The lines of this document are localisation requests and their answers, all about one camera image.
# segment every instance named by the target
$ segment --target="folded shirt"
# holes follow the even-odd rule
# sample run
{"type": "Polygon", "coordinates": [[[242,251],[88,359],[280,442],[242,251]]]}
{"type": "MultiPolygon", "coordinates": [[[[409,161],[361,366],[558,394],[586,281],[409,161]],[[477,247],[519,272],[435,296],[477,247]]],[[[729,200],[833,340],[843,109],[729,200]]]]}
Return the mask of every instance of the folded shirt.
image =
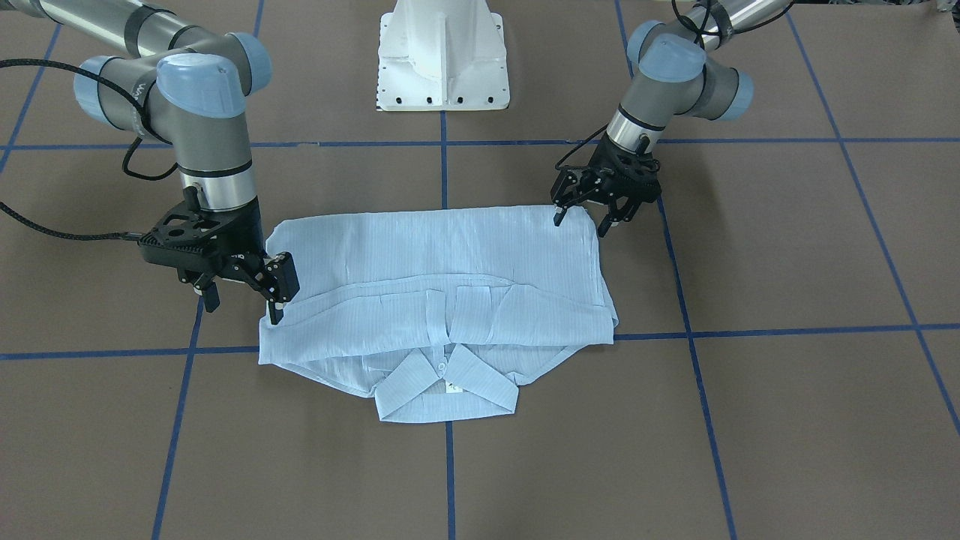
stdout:
{"type": "Polygon", "coordinates": [[[612,344],[616,312],[592,220],[579,207],[329,215],[284,221],[300,292],[260,321],[261,364],[365,398],[380,420],[516,410],[529,384],[581,348],[612,344]]]}

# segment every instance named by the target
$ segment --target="floor tile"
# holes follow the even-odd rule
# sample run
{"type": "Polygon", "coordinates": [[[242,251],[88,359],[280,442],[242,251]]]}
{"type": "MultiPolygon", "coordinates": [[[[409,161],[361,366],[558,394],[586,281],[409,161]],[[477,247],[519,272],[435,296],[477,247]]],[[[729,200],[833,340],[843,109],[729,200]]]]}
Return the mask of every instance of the floor tile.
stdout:
{"type": "Polygon", "coordinates": [[[659,150],[693,330],[909,323],[839,145],[659,150]]]}
{"type": "Polygon", "coordinates": [[[913,332],[697,349],[739,538],[956,537],[960,440],[913,332]]]}
{"type": "MultiPolygon", "coordinates": [[[[592,149],[570,163],[586,162],[592,149]]],[[[450,147],[450,207],[550,204],[557,175],[553,163],[567,150],[561,145],[450,147]]],[[[599,222],[603,209],[588,207],[599,222]]],[[[600,267],[620,316],[617,333],[684,330],[656,206],[644,205],[635,221],[610,231],[600,243],[600,267]]]]}
{"type": "MultiPolygon", "coordinates": [[[[435,147],[256,148],[253,159],[265,235],[283,219],[441,207],[435,147]]],[[[222,306],[205,317],[200,345],[256,345],[263,298],[239,283],[221,282],[218,290],[222,306]]]]}
{"type": "MultiPolygon", "coordinates": [[[[143,232],[181,200],[180,182],[148,183],[120,171],[122,150],[15,151],[4,202],[66,233],[143,232]]],[[[162,171],[172,155],[143,151],[137,170],[162,171]]],[[[197,296],[177,271],[147,264],[134,242],[76,242],[0,221],[0,351],[186,347],[197,296]]]]}
{"type": "Polygon", "coordinates": [[[451,112],[451,140],[576,140],[610,121],[630,82],[613,2],[490,7],[503,16],[510,106],[451,112]]]}
{"type": "Polygon", "coordinates": [[[149,538],[183,361],[0,362],[0,537],[149,538]]]}
{"type": "MultiPolygon", "coordinates": [[[[0,60],[15,58],[42,59],[50,44],[55,25],[17,12],[0,13],[0,36],[3,36],[3,53],[0,60]]],[[[0,72],[0,144],[7,144],[16,126],[37,68],[7,67],[0,72]]]]}
{"type": "Polygon", "coordinates": [[[394,2],[270,2],[260,39],[274,81],[251,101],[253,140],[437,140],[435,112],[376,110],[380,16],[394,2]]]}
{"type": "Polygon", "coordinates": [[[960,322],[960,144],[848,144],[921,323],[960,322]]]}
{"type": "Polygon", "coordinates": [[[953,410],[960,414],[960,329],[925,331],[924,339],[947,388],[953,410]]]}
{"type": "MultiPolygon", "coordinates": [[[[621,0],[620,5],[627,37],[647,20],[669,23],[676,18],[669,2],[621,0]]],[[[680,12],[686,13],[691,6],[679,4],[680,12]]],[[[816,86],[785,21],[737,36],[710,53],[710,57],[753,79],[753,103],[733,121],[676,117],[667,126],[665,138],[834,137],[816,86]]]]}
{"type": "Polygon", "coordinates": [[[583,350],[454,445],[457,538],[729,538],[685,340],[583,350]]]}
{"type": "Polygon", "coordinates": [[[380,423],[362,400],[256,355],[198,356],[164,538],[442,538],[444,425],[380,423]]]}
{"type": "MultiPolygon", "coordinates": [[[[164,1],[162,4],[182,18],[204,26],[211,32],[250,32],[256,19],[256,2],[253,0],[233,2],[229,10],[218,8],[214,3],[189,0],[164,1]]],[[[53,30],[54,23],[46,23],[53,30]]],[[[115,49],[79,30],[62,28],[50,59],[80,65],[87,59],[100,55],[122,58],[130,56],[127,51],[115,49]]],[[[73,77],[72,73],[61,70],[47,69],[44,72],[17,143],[130,144],[134,137],[132,132],[123,132],[98,122],[81,110],[73,95],[73,77]]],[[[251,110],[258,107],[257,97],[251,97],[251,110]]],[[[256,137],[257,135],[251,132],[251,139],[256,140],[256,137]]]]}
{"type": "Polygon", "coordinates": [[[960,40],[947,13],[928,2],[822,8],[791,16],[843,136],[960,136],[960,40]]]}

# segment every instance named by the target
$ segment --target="white pedestal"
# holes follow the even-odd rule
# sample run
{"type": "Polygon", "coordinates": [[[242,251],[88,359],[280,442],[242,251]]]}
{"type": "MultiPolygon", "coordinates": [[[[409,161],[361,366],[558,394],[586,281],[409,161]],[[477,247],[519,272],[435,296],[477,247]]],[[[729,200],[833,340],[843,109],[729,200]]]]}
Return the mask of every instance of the white pedestal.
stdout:
{"type": "Polygon", "coordinates": [[[510,105],[503,18],[485,0],[398,0],[380,18],[379,110],[510,105]]]}

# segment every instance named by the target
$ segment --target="grid line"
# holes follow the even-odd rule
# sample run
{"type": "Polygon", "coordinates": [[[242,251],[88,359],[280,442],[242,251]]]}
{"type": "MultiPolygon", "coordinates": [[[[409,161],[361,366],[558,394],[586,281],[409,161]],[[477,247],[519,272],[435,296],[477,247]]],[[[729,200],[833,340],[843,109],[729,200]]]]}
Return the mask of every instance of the grid line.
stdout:
{"type": "MultiPolygon", "coordinates": [[[[447,167],[446,167],[446,111],[440,111],[440,205],[441,209],[449,209],[447,197],[447,167]]],[[[444,422],[446,435],[446,537],[447,540],[457,538],[457,506],[456,484],[454,483],[453,462],[453,422],[444,422]]]]}
{"type": "MultiPolygon", "coordinates": [[[[920,325],[926,331],[960,331],[960,323],[935,323],[920,325]]],[[[713,339],[726,337],[765,337],[781,335],[822,335],[832,333],[892,333],[913,331],[912,325],[890,325],[872,327],[821,327],[795,329],[756,329],[756,330],[727,330],[727,331],[694,331],[696,339],[713,339]]],[[[665,331],[650,333],[616,333],[614,341],[656,341],[669,339],[686,339],[685,331],[665,331]]],[[[196,347],[197,356],[256,354],[260,348],[256,345],[241,345],[232,347],[196,347]]],[[[100,351],[48,351],[37,353],[0,353],[0,362],[24,360],[56,360],[56,359],[85,359],[105,357],[143,357],[143,356],[181,356],[189,353],[187,348],[161,349],[104,349],[100,351]]]]}
{"type": "MultiPolygon", "coordinates": [[[[613,0],[616,6],[616,18],[620,26],[620,38],[623,41],[624,57],[627,59],[627,68],[630,71],[631,80],[634,77],[633,63],[627,56],[627,33],[623,24],[623,14],[620,10],[620,0],[613,0]]],[[[716,433],[713,429],[713,419],[710,414],[710,405],[707,398],[707,387],[704,384],[703,373],[700,370],[700,358],[697,355],[696,339],[693,336],[693,329],[690,326],[690,316],[686,309],[686,299],[684,298],[684,284],[680,277],[680,266],[677,264],[677,255],[673,248],[673,240],[670,236],[670,225],[666,217],[666,207],[663,204],[663,197],[657,199],[657,209],[660,211],[660,220],[663,225],[663,241],[666,244],[667,255],[670,257],[670,264],[673,266],[673,275],[677,287],[677,301],[680,304],[680,314],[684,319],[684,334],[687,347],[690,351],[690,363],[693,367],[694,378],[697,382],[697,393],[700,397],[700,408],[704,415],[704,424],[707,428],[707,440],[710,445],[710,455],[713,458],[713,470],[717,477],[717,487],[720,490],[720,501],[723,504],[724,517],[727,521],[727,532],[731,540],[737,540],[736,523],[733,520],[733,510],[730,503],[730,495],[727,491],[727,479],[723,472],[723,461],[720,459],[720,449],[717,444],[716,433]]]]}
{"type": "MultiPolygon", "coordinates": [[[[50,60],[50,55],[54,53],[54,47],[57,45],[58,37],[60,37],[59,24],[54,27],[54,33],[50,35],[50,41],[47,43],[47,50],[43,53],[44,60],[50,60]]],[[[30,84],[30,90],[27,92],[27,98],[23,102],[23,107],[20,108],[20,114],[17,115],[16,123],[13,125],[13,131],[10,133],[10,140],[7,141],[7,146],[4,147],[3,156],[0,156],[0,173],[3,173],[4,168],[7,166],[7,160],[10,158],[10,154],[15,148],[16,138],[20,135],[20,128],[23,127],[24,120],[27,119],[27,110],[30,109],[30,104],[34,101],[36,88],[40,85],[40,78],[43,77],[44,71],[46,71],[46,68],[41,66],[36,71],[34,81],[30,84]]]]}
{"type": "MultiPolygon", "coordinates": [[[[662,138],[658,144],[818,144],[835,143],[838,140],[847,143],[882,144],[931,144],[960,143],[960,137],[725,137],[725,138],[662,138]]],[[[504,140],[300,140],[300,141],[257,141],[252,148],[297,148],[317,146],[320,148],[380,148],[396,146],[570,146],[580,144],[581,140],[565,139],[504,139],[504,140]]],[[[57,150],[126,150],[129,144],[12,144],[3,146],[7,152],[49,152],[57,150]]],[[[161,143],[143,143],[137,150],[169,149],[161,143]]]]}
{"type": "Polygon", "coordinates": [[[940,395],[943,397],[944,405],[947,407],[950,420],[953,422],[953,428],[956,430],[957,434],[960,435],[960,418],[957,417],[956,408],[953,406],[953,401],[950,399],[947,386],[944,384],[944,380],[940,376],[940,369],[937,367],[937,362],[933,358],[933,353],[930,352],[930,348],[926,344],[924,331],[921,329],[920,322],[917,320],[917,314],[910,305],[910,299],[907,297],[906,289],[903,287],[903,282],[900,280],[900,274],[897,272],[897,266],[894,264],[893,256],[891,256],[890,250],[887,248],[887,243],[883,239],[883,233],[880,231],[880,226],[876,221],[874,211],[870,208],[870,202],[867,200],[867,194],[863,190],[863,184],[860,182],[860,177],[856,172],[856,167],[853,166],[853,160],[850,157],[850,152],[847,150],[847,143],[840,135],[840,128],[837,126],[836,119],[834,118],[833,112],[830,109],[830,105],[827,102],[827,96],[824,93],[823,87],[820,85],[820,80],[817,78],[816,72],[813,70],[813,64],[810,62],[810,57],[807,55],[806,49],[804,48],[804,42],[800,38],[800,33],[797,31],[797,26],[794,24],[793,17],[790,16],[790,13],[786,15],[786,19],[787,23],[790,25],[791,32],[793,32],[794,39],[797,40],[797,46],[800,47],[800,53],[804,57],[806,69],[810,73],[810,79],[813,81],[813,85],[816,86],[817,94],[820,96],[820,101],[823,103],[824,110],[827,112],[827,119],[829,120],[830,126],[833,128],[833,132],[836,135],[836,141],[840,145],[840,150],[843,152],[844,160],[847,162],[847,168],[850,170],[853,184],[856,187],[857,194],[860,196],[860,202],[863,204],[863,209],[866,211],[867,218],[870,220],[870,226],[874,229],[876,241],[880,246],[880,250],[883,252],[883,257],[886,259],[887,266],[890,269],[891,276],[893,276],[894,283],[897,285],[897,291],[900,293],[900,298],[903,300],[903,307],[906,309],[907,315],[910,317],[912,328],[917,335],[918,341],[920,341],[920,347],[924,351],[926,363],[933,374],[933,379],[937,383],[937,387],[940,390],[940,395]]]}
{"type": "Polygon", "coordinates": [[[160,529],[163,526],[163,514],[167,507],[167,495],[170,493],[170,479],[174,473],[174,460],[177,458],[177,445],[180,442],[180,426],[183,424],[183,410],[186,407],[186,394],[190,389],[190,376],[193,374],[193,360],[197,354],[197,340],[200,337],[200,324],[204,320],[204,299],[197,299],[197,313],[193,321],[193,331],[190,333],[190,346],[187,349],[186,361],[183,363],[183,378],[180,381],[180,396],[177,399],[177,412],[174,415],[173,431],[170,433],[170,446],[167,448],[167,461],[163,467],[163,482],[160,484],[160,495],[156,500],[156,516],[152,540],[159,540],[160,529]]]}

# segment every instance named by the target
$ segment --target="cable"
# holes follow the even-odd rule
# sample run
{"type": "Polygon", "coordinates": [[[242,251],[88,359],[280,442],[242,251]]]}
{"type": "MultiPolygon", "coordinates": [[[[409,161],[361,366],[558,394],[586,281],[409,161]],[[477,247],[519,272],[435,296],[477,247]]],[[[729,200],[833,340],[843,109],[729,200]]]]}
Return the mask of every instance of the cable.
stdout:
{"type": "Polygon", "coordinates": [[[573,150],[567,152],[562,158],[560,158],[560,160],[557,161],[557,164],[554,165],[553,168],[555,168],[555,169],[557,169],[557,170],[559,171],[561,165],[564,164],[564,161],[566,161],[567,158],[569,158],[570,156],[573,156],[573,154],[574,154],[577,150],[580,150],[581,148],[583,148],[584,146],[586,146],[588,142],[592,141],[596,136],[600,135],[600,132],[606,130],[606,129],[607,129],[607,126],[609,126],[609,125],[610,125],[610,124],[604,124],[602,128],[600,128],[599,130],[593,132],[593,135],[585,138],[584,140],[581,140],[576,146],[573,147],[573,150]]]}
{"type": "MultiPolygon", "coordinates": [[[[62,69],[62,70],[64,70],[64,71],[70,71],[70,72],[76,73],[77,75],[82,75],[82,76],[84,76],[84,77],[87,77],[88,79],[93,79],[93,80],[96,81],[97,83],[100,83],[101,85],[106,86],[107,88],[109,88],[109,89],[113,90],[114,92],[120,94],[121,97],[123,97],[125,100],[127,100],[127,101],[131,104],[131,106],[136,110],[136,113],[140,115],[140,119],[141,119],[141,122],[143,123],[143,125],[144,125],[145,127],[147,127],[148,131],[152,131],[152,130],[150,130],[150,128],[149,128],[149,126],[150,126],[150,112],[147,110],[147,108],[144,107],[144,106],[142,106],[142,105],[140,105],[140,103],[139,103],[138,101],[136,101],[136,98],[134,98],[129,92],[127,92],[125,89],[123,89],[123,88],[120,87],[117,83],[111,81],[110,79],[101,77],[100,75],[97,75],[96,73],[93,73],[92,71],[87,71],[87,70],[85,70],[85,69],[83,69],[83,68],[81,68],[81,67],[77,67],[76,65],[71,65],[71,64],[69,64],[69,63],[63,63],[63,62],[61,62],[61,61],[52,61],[52,60],[43,60],[43,59],[10,59],[10,60],[0,61],[0,69],[2,69],[2,68],[4,68],[4,67],[14,67],[14,66],[24,66],[24,65],[33,65],[33,66],[38,66],[38,67],[53,67],[54,69],[62,69]]],[[[162,175],[159,175],[159,176],[141,175],[141,174],[139,174],[139,173],[135,173],[135,172],[131,171],[130,168],[129,168],[130,159],[132,158],[133,153],[136,152],[137,147],[140,146],[140,143],[141,143],[141,142],[143,142],[143,139],[140,138],[140,137],[137,137],[136,139],[133,140],[133,143],[130,145],[130,148],[127,149],[127,155],[124,156],[123,164],[122,164],[122,167],[121,167],[121,168],[123,169],[123,172],[124,172],[124,173],[126,173],[126,174],[128,174],[128,175],[130,175],[130,176],[133,176],[133,177],[135,177],[135,178],[142,179],[142,180],[154,181],[154,180],[160,180],[160,179],[166,178],[166,177],[170,176],[171,174],[173,174],[173,172],[174,172],[175,170],[177,170],[177,164],[174,163],[174,166],[171,167],[170,170],[168,170],[166,173],[164,173],[164,174],[162,174],[162,175]]],[[[64,240],[79,240],[79,241],[93,241],[93,240],[130,240],[130,241],[135,241],[135,240],[139,239],[140,236],[142,236],[142,234],[139,234],[139,233],[131,233],[131,232],[102,233],[102,234],[71,234],[71,233],[61,233],[60,231],[54,231],[53,229],[49,229],[49,228],[44,227],[44,226],[42,226],[42,225],[40,225],[40,224],[38,224],[38,223],[36,223],[36,222],[34,222],[34,221],[31,221],[30,219],[27,219],[26,217],[24,217],[23,215],[21,215],[20,213],[18,213],[16,210],[8,207],[8,206],[7,206],[6,204],[4,204],[2,201],[0,201],[0,210],[3,210],[3,212],[6,213],[8,216],[12,217],[13,219],[15,219],[16,221],[20,222],[21,224],[29,227],[30,229],[33,229],[34,231],[37,231],[38,233],[48,234],[48,235],[53,236],[53,237],[55,237],[55,238],[62,238],[62,239],[64,239],[64,240]]]]}
{"type": "MultiPolygon", "coordinates": [[[[150,133],[154,132],[150,124],[150,111],[146,107],[140,105],[140,102],[138,102],[136,98],[133,97],[132,94],[127,92],[125,89],[123,89],[121,86],[119,86],[114,81],[111,81],[110,79],[101,77],[100,75],[97,75],[92,71],[87,71],[82,67],[77,67],[76,65],[71,65],[69,63],[63,63],[61,61],[52,61],[52,60],[44,60],[44,59],[11,59],[11,60],[0,61],[0,68],[13,67],[18,65],[53,67],[54,69],[62,69],[64,71],[70,71],[71,73],[76,73],[77,75],[82,75],[84,77],[87,77],[87,79],[93,79],[97,83],[100,83],[101,85],[106,86],[107,88],[120,94],[120,97],[127,100],[131,104],[131,106],[136,110],[136,113],[140,115],[140,121],[143,124],[144,128],[146,128],[146,130],[150,133]]],[[[137,137],[133,141],[133,143],[131,143],[130,148],[127,149],[127,155],[124,156],[123,164],[121,166],[124,174],[128,176],[132,176],[134,178],[138,178],[140,180],[147,180],[152,182],[152,181],[162,180],[164,178],[167,178],[168,176],[172,175],[174,171],[177,170],[177,164],[174,163],[173,166],[170,167],[170,169],[167,172],[157,176],[149,176],[149,175],[144,175],[144,174],[131,171],[130,159],[133,156],[133,152],[136,152],[137,147],[140,146],[141,142],[143,142],[143,139],[140,137],[137,137]]]]}
{"type": "Polygon", "coordinates": [[[135,138],[131,143],[130,148],[127,149],[127,154],[124,155],[123,157],[123,163],[121,164],[121,168],[123,168],[123,172],[127,174],[127,176],[132,176],[140,180],[146,180],[148,182],[155,182],[157,180],[163,180],[164,178],[167,178],[168,176],[174,174],[175,171],[177,171],[176,163],[174,163],[173,166],[167,170],[167,172],[156,175],[156,176],[149,176],[149,175],[144,175],[144,174],[131,171],[130,159],[133,157],[133,153],[136,152],[136,149],[140,147],[141,142],[143,142],[142,138],[140,137],[135,138]]]}
{"type": "Polygon", "coordinates": [[[60,231],[54,231],[53,229],[47,229],[46,227],[35,223],[26,217],[23,217],[16,210],[8,207],[2,201],[0,201],[0,210],[3,210],[8,216],[19,221],[20,223],[26,225],[27,227],[37,231],[38,233],[49,234],[55,238],[62,238],[64,240],[80,240],[80,241],[91,241],[91,240],[130,240],[136,241],[142,236],[139,233],[103,233],[103,234],[71,234],[71,233],[61,233],[60,231]]]}
{"type": "Polygon", "coordinates": [[[143,125],[147,126],[150,124],[150,113],[147,111],[147,108],[140,105],[136,98],[134,98],[129,92],[121,88],[117,83],[106,79],[93,73],[92,71],[87,71],[82,67],[77,67],[76,65],[70,65],[69,63],[63,63],[61,61],[52,61],[52,60],[43,60],[43,59],[11,59],[0,61],[0,68],[4,67],[14,67],[18,65],[35,65],[38,67],[53,67],[54,69],[62,69],[64,71],[71,71],[77,75],[83,75],[87,79],[93,79],[94,81],[100,83],[103,86],[113,90],[114,92],[120,94],[121,97],[130,102],[136,113],[140,115],[140,118],[143,119],[143,125]]]}

